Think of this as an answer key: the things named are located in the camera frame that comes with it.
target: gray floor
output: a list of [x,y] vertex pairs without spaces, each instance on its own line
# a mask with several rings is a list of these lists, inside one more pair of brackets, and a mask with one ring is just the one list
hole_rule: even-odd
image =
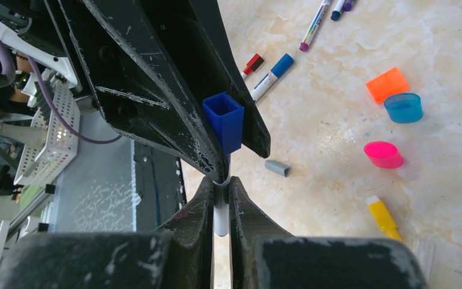
[[[98,140],[116,136],[99,113],[82,117],[80,130]],[[136,231],[132,150],[126,138],[101,145],[79,141],[77,157],[58,178],[49,231]]]

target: orange cup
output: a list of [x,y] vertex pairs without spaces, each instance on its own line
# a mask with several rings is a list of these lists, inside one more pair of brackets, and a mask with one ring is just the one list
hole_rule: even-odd
[[391,95],[406,92],[410,89],[406,79],[397,67],[366,83],[371,96],[377,104]]

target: blue translucent cup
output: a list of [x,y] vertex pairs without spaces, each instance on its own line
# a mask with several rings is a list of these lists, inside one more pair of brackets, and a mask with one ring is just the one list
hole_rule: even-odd
[[390,119],[396,123],[411,123],[422,118],[420,96],[415,93],[400,93],[389,96],[383,103]]

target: pink cup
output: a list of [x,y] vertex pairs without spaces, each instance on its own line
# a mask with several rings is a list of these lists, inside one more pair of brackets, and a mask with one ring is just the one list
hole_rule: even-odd
[[384,169],[395,169],[403,165],[403,157],[394,144],[386,141],[373,141],[364,146],[364,152],[371,162]]

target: basket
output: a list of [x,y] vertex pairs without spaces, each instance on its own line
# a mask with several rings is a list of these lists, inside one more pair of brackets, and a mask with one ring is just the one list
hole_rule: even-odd
[[[54,106],[63,119],[78,131],[81,112],[68,85],[57,82],[54,87]],[[42,112],[32,118],[31,127],[46,128]],[[43,149],[24,147],[14,183],[20,185],[50,184],[77,155],[78,138],[72,135],[51,113]]]

